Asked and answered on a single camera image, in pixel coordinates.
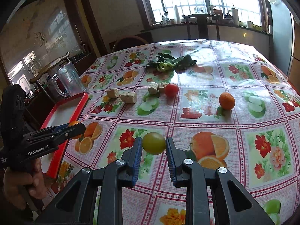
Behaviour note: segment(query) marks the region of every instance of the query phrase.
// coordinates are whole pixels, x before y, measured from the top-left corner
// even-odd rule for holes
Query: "tablecloth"
[[[180,72],[146,71],[159,52],[175,58],[189,54],[197,64]],[[280,223],[297,208],[300,97],[254,47],[213,40],[153,43],[98,58],[81,79],[89,101],[79,121],[91,137],[70,141],[45,203],[82,167],[105,167],[137,136],[158,132],[173,137],[177,148],[203,166],[227,167],[261,206],[279,200]],[[160,95],[159,106],[141,114],[137,108],[151,82],[176,83],[179,93],[174,99]],[[109,88],[136,92],[136,104],[110,100]],[[231,113],[219,107],[222,92],[235,98]],[[220,148],[227,151],[220,155]],[[165,152],[143,151],[138,182],[123,188],[122,198],[124,224],[184,223],[186,189],[173,187]],[[214,224],[209,189],[208,198]]]

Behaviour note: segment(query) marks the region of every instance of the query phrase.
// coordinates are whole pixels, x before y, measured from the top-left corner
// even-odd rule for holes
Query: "human hand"
[[[33,185],[28,189],[29,194],[36,199],[43,199],[46,197],[46,187],[42,173],[42,163],[40,159],[34,160],[33,163],[35,172],[33,176],[26,172],[12,171],[9,167],[6,169],[3,178],[4,196],[15,207],[24,210],[26,201],[19,193],[19,185]]]

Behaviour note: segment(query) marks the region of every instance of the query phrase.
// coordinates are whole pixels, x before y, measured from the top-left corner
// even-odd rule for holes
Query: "paper towel roll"
[[[180,24],[181,23],[177,5],[174,5],[174,22],[176,24]]]
[[[233,23],[235,25],[239,25],[239,12],[236,8],[231,9],[232,17],[233,17]]]

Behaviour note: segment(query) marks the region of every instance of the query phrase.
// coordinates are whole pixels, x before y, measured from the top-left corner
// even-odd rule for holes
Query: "window sill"
[[[150,26],[149,29],[146,30],[142,30],[141,32],[147,32],[147,31],[151,31],[151,30],[155,30],[155,29],[161,29],[161,28],[167,28],[167,27],[175,27],[175,26],[186,26],[186,23],[181,23],[181,24],[170,24],[170,25],[161,25],[161,26]],[[219,24],[219,26],[227,26],[227,27],[235,27],[235,28],[240,28],[240,29],[245,29],[245,30],[249,30],[249,31],[255,31],[261,34],[265,34],[265,35],[269,35],[272,36],[271,34],[265,32],[265,31],[259,31],[256,29],[251,29],[251,28],[247,28],[244,26],[238,26],[238,25],[233,25],[233,24]]]

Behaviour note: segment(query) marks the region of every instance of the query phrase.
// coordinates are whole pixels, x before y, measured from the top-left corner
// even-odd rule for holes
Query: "red tomato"
[[[165,87],[165,94],[167,97],[175,97],[179,92],[179,87],[177,84],[169,83]]]

